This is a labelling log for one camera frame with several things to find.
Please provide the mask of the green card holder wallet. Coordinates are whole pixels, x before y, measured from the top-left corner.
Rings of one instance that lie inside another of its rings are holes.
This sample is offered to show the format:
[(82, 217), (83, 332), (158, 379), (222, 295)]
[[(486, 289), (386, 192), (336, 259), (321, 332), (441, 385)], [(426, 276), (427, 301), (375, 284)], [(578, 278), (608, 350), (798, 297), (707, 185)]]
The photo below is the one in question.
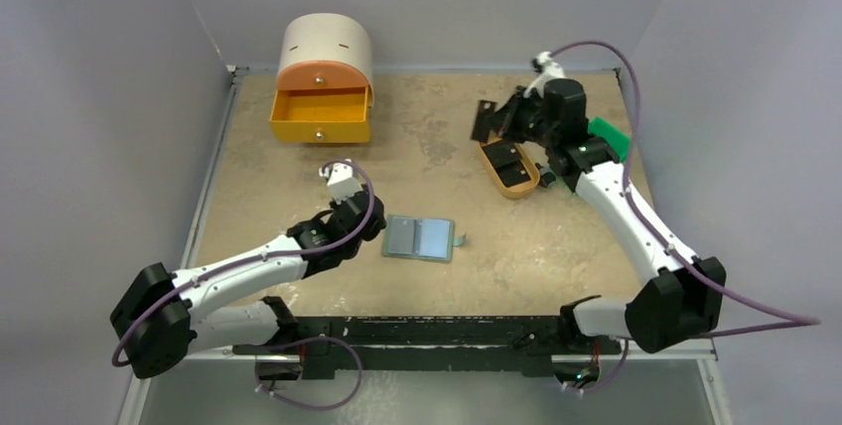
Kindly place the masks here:
[(455, 248), (468, 236), (456, 235), (456, 223), (449, 218), (390, 214), (381, 245), (384, 257), (449, 263)]

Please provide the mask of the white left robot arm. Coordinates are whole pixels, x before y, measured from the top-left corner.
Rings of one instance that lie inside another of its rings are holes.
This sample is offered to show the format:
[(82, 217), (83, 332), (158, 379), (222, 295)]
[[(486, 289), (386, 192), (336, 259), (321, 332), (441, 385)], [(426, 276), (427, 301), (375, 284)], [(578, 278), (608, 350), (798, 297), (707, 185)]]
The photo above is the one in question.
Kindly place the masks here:
[(382, 200), (362, 188), (227, 260), (196, 269), (170, 271), (162, 263), (142, 268), (109, 316), (118, 337), (112, 365), (150, 378), (189, 354), (228, 345), (286, 353), (295, 345), (296, 328), (282, 319), (277, 301), (242, 309), (230, 303), (336, 268), (385, 227)]

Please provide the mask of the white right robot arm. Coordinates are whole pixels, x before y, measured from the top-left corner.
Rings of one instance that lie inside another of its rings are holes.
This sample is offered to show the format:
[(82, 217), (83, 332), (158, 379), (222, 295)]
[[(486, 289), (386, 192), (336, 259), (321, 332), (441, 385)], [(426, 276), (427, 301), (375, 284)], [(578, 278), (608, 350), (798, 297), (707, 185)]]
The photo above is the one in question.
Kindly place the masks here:
[(502, 140), (532, 142), (550, 171), (605, 222), (641, 284), (630, 300), (593, 296), (561, 307), (557, 338), (579, 353), (596, 337), (634, 341), (654, 354), (712, 332), (719, 323), (726, 271), (702, 258), (665, 227), (625, 176), (620, 154), (589, 130), (583, 85), (556, 78), (541, 94), (524, 86), (483, 126)]

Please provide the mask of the stack of black cards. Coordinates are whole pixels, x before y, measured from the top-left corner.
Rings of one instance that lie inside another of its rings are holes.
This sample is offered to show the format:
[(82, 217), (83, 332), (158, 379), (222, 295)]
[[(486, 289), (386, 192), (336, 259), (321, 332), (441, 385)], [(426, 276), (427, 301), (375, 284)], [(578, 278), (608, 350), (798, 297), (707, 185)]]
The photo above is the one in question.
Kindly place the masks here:
[(519, 164), (521, 155), (516, 146), (509, 141), (498, 140), (483, 147), (486, 157), (494, 169), (502, 169), (512, 164)]

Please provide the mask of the black VIP card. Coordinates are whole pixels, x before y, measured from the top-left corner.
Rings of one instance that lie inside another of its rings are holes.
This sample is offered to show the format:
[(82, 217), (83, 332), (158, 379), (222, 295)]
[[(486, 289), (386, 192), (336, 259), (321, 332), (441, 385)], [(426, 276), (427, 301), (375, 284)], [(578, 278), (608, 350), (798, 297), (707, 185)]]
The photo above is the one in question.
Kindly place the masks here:
[(521, 162), (513, 162), (494, 169), (502, 185), (513, 188), (531, 181), (531, 176)]

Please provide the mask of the green plastic bin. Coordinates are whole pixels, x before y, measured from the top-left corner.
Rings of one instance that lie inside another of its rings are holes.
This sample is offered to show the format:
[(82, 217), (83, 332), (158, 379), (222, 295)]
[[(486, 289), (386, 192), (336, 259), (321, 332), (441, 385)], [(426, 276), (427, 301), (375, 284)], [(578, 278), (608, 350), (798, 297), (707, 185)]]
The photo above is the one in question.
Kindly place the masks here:
[(583, 174), (592, 173), (597, 166), (606, 163), (622, 165), (628, 158), (630, 145), (629, 136), (607, 120), (597, 117), (589, 122), (582, 139), (561, 144), (561, 173), (558, 177), (575, 193)]

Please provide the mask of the tan oval tray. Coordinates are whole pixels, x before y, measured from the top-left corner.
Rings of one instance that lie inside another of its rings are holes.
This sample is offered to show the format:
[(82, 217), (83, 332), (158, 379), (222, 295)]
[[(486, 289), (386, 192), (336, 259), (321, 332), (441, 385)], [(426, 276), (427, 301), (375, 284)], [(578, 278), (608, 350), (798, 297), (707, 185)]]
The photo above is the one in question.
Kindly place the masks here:
[(492, 136), (480, 142), (480, 158), (492, 183), (508, 199), (520, 199), (539, 185), (540, 173), (520, 144)]

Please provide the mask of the yellow open drawer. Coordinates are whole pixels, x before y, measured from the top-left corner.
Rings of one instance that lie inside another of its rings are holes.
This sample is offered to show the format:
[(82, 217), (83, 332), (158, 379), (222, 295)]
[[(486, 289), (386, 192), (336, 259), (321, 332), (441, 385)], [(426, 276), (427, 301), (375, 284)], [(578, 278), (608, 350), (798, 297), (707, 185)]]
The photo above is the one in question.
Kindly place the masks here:
[(281, 142), (367, 143), (371, 101), (369, 87), (278, 90), (269, 125)]

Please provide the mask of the white and orange drawer cabinet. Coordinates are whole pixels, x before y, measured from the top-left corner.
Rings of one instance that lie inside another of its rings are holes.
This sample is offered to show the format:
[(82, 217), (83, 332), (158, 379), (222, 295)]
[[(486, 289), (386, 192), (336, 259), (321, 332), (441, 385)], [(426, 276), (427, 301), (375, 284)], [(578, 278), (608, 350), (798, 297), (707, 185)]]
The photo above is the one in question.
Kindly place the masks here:
[(281, 94), (319, 105), (354, 96), (370, 104), (372, 72), (371, 40), (362, 24), (337, 13), (313, 13), (287, 26), (275, 83)]

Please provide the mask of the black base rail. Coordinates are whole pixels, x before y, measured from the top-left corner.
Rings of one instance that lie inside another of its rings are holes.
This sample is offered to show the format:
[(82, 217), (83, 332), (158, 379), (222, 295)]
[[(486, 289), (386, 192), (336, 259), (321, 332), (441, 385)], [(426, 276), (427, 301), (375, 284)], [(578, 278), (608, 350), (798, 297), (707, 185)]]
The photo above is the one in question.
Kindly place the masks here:
[(339, 370), (507, 371), (525, 377), (598, 377), (594, 354), (618, 354), (607, 337), (576, 337), (560, 316), (295, 317), (278, 297), (267, 340), (238, 341), (237, 355), (289, 355), (306, 379)]

